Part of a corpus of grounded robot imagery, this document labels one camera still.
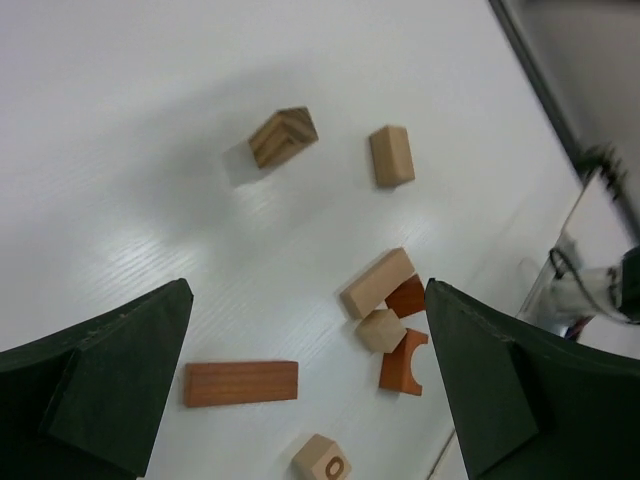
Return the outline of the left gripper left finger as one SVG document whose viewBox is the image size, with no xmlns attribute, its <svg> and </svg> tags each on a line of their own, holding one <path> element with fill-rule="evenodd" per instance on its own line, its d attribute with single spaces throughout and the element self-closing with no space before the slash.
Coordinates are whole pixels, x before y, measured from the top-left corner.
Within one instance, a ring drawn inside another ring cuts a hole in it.
<svg viewBox="0 0 640 480">
<path fill-rule="evenodd" d="M 193 300 L 180 278 L 2 352 L 2 478 L 144 477 Z"/>
</svg>

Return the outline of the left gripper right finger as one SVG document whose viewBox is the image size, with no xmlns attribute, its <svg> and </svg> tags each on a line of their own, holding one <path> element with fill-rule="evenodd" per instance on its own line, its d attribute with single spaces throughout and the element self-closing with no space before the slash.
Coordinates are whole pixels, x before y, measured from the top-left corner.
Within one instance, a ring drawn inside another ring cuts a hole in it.
<svg viewBox="0 0 640 480">
<path fill-rule="evenodd" d="M 639 362 L 430 279 L 431 339 L 471 479 L 636 479 Z"/>
</svg>

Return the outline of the light tan wood block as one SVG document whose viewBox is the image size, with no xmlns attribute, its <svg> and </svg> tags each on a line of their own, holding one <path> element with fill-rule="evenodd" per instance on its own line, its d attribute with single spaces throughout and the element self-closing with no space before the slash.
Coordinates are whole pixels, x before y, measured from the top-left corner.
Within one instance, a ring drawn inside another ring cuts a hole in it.
<svg viewBox="0 0 640 480">
<path fill-rule="evenodd" d="M 408 131 L 386 125 L 369 136 L 378 187 L 395 188 L 415 179 Z"/>
</svg>

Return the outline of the striped dark wood block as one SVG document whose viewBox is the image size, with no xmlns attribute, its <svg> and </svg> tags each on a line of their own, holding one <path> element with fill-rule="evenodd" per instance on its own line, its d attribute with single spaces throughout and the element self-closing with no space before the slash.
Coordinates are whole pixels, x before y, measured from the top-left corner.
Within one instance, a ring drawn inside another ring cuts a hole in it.
<svg viewBox="0 0 640 480">
<path fill-rule="evenodd" d="M 319 140 L 306 106 L 274 112 L 249 138 L 256 165 L 273 168 L 290 160 Z"/>
</svg>

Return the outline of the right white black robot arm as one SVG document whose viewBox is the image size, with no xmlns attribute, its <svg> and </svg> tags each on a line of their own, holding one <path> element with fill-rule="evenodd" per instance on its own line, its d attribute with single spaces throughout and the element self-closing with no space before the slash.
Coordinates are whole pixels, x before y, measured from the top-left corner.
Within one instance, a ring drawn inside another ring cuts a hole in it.
<svg viewBox="0 0 640 480">
<path fill-rule="evenodd" d="M 549 251 L 555 271 L 549 296 L 557 311 L 575 316 L 604 315 L 623 324 L 639 324 L 639 247 L 618 263 L 579 270 L 558 247 Z"/>
</svg>

